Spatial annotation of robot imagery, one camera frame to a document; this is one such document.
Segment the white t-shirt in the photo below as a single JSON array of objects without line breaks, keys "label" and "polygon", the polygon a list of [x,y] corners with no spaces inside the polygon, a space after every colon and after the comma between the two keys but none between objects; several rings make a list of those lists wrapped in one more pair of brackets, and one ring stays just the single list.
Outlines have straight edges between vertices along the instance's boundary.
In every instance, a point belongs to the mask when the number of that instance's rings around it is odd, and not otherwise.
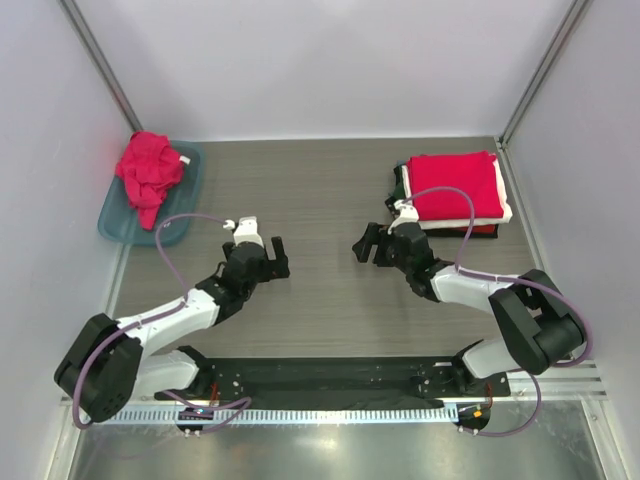
[{"label": "white t-shirt", "polygon": [[415,200],[416,198],[419,198],[422,195],[425,195],[425,194],[428,194],[428,193],[432,193],[433,191],[449,190],[449,191],[461,194],[467,200],[467,202],[469,204],[469,207],[470,207],[470,218],[469,218],[469,220],[424,221],[424,220],[421,220],[419,218],[419,223],[420,223],[422,228],[423,227],[432,227],[432,228],[466,227],[470,223],[474,224],[474,222],[476,220],[478,220],[480,225],[490,225],[490,224],[498,224],[498,225],[500,225],[500,224],[505,224],[505,223],[507,223],[507,222],[509,222],[511,220],[511,218],[513,216],[513,213],[512,213],[512,209],[511,209],[510,205],[508,204],[507,189],[506,189],[505,181],[504,181],[502,173],[501,173],[499,162],[497,160],[497,156],[496,156],[496,171],[497,171],[497,180],[498,180],[498,187],[499,187],[499,196],[500,196],[502,205],[505,207],[505,214],[504,214],[504,217],[502,219],[498,219],[498,220],[476,219],[475,218],[475,212],[474,212],[474,206],[473,206],[473,203],[472,203],[471,199],[464,192],[462,192],[462,191],[460,191],[460,190],[458,190],[456,188],[452,188],[452,187],[435,187],[433,189],[423,190],[423,191],[421,191],[419,193],[412,194],[411,190],[410,190],[410,186],[409,186],[409,180],[408,180],[408,169],[407,169],[407,166],[404,165],[403,172],[406,174],[405,186],[407,187],[406,197],[408,197],[410,199],[409,203],[412,204],[412,200]]}]

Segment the dark green t-shirt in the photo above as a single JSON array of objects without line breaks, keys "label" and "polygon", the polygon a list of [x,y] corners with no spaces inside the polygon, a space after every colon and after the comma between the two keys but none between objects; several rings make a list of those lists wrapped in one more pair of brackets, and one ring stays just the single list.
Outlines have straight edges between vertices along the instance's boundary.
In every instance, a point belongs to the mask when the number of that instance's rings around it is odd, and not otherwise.
[{"label": "dark green t-shirt", "polygon": [[396,184],[391,193],[391,196],[394,198],[395,201],[405,199],[406,193],[405,193],[404,186],[402,184]]}]

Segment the dark red t-shirt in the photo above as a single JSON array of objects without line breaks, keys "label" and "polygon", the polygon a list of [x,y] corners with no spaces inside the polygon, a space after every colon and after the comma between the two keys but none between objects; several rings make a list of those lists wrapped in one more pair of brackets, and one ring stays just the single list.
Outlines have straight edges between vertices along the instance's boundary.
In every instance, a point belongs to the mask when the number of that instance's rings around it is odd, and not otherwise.
[{"label": "dark red t-shirt", "polygon": [[[499,229],[498,225],[474,226],[471,230],[470,237],[496,239],[498,237],[498,229]],[[427,229],[426,227],[423,227],[422,230],[425,231],[431,237],[463,238],[466,235],[468,228],[454,227],[454,228]]]}]

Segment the pink red t-shirt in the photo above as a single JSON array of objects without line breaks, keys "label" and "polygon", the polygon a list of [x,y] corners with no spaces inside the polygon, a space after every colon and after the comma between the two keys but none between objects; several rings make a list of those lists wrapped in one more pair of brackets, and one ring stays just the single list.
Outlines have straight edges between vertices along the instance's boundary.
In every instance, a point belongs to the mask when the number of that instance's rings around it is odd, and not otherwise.
[{"label": "pink red t-shirt", "polygon": [[191,159],[171,146],[169,138],[149,131],[132,134],[115,167],[129,206],[140,227],[152,231],[169,191],[178,185]]},{"label": "pink red t-shirt", "polygon": [[[476,219],[502,219],[496,156],[487,151],[453,155],[419,155],[406,163],[412,194],[435,187],[452,187],[472,201]],[[412,200],[424,221],[469,220],[470,207],[459,193],[433,191]]]}]

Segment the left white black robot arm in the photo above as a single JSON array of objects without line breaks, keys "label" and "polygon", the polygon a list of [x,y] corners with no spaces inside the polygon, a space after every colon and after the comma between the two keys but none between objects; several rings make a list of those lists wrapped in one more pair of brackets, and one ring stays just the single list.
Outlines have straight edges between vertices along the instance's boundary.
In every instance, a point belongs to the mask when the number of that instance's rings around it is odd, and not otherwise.
[{"label": "left white black robot arm", "polygon": [[84,325],[54,373],[73,400],[80,428],[114,417],[130,400],[176,394],[200,399],[210,391],[213,368],[190,346],[166,346],[237,314],[257,285],[290,275],[281,237],[274,253],[253,242],[227,242],[216,272],[187,294],[139,315],[114,320],[104,313]]}]

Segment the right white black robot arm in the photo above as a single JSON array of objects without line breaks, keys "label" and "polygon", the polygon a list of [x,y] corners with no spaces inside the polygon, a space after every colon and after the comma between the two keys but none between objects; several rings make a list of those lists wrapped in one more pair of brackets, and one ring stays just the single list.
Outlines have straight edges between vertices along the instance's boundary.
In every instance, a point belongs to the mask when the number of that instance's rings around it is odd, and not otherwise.
[{"label": "right white black robot arm", "polygon": [[398,269],[419,297],[494,317],[498,338],[480,340],[451,359],[451,383],[462,395],[477,393],[496,374],[542,374],[588,342],[584,321],[542,270],[506,277],[465,270],[436,257],[415,222],[396,227],[371,222],[352,252],[360,263]]}]

